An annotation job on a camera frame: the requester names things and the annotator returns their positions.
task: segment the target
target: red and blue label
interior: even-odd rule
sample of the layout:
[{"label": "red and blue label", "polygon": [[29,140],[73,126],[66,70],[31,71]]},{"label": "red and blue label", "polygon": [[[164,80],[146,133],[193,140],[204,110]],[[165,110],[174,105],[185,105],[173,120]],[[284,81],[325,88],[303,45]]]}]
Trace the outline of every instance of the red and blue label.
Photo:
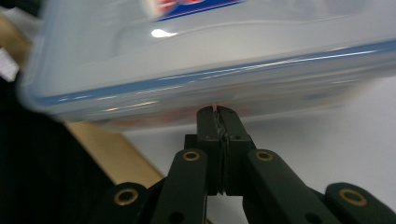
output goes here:
[{"label": "red and blue label", "polygon": [[154,0],[159,15],[158,21],[166,21],[176,17],[208,11],[219,7],[227,7],[243,0]]}]

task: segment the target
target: label on container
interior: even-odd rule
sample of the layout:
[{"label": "label on container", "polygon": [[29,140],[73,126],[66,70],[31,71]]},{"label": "label on container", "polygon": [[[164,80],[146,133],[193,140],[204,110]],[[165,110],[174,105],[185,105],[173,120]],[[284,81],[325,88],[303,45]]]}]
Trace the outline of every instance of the label on container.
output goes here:
[{"label": "label on container", "polygon": [[157,21],[171,20],[193,13],[227,7],[243,0],[144,0],[148,14]]}]

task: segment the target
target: container lid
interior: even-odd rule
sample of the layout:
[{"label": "container lid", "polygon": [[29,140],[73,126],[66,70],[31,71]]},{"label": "container lid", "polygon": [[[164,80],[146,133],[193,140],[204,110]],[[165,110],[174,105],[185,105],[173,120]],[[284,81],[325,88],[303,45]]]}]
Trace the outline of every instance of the container lid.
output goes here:
[{"label": "container lid", "polygon": [[21,98],[72,120],[318,85],[396,59],[396,2],[385,0],[52,0],[43,21]]}]

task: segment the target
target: plastic food container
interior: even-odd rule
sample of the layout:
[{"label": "plastic food container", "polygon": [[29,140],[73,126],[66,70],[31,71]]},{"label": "plastic food container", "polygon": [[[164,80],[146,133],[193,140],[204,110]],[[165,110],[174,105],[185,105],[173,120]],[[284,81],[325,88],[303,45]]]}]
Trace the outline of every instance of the plastic food container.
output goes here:
[{"label": "plastic food container", "polygon": [[396,71],[396,1],[52,0],[22,101],[115,128],[333,105]]}]

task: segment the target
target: white table surface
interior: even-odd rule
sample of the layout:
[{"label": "white table surface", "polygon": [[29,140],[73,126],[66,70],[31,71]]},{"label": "white table surface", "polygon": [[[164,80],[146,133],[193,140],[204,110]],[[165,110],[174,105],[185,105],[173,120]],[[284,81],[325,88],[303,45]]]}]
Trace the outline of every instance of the white table surface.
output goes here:
[{"label": "white table surface", "polygon": [[[396,77],[327,112],[243,122],[258,148],[279,154],[312,189],[347,182],[396,210]],[[195,125],[124,135],[166,175],[186,133],[196,133]],[[207,216],[216,224],[248,223],[240,197],[209,197]]]}]

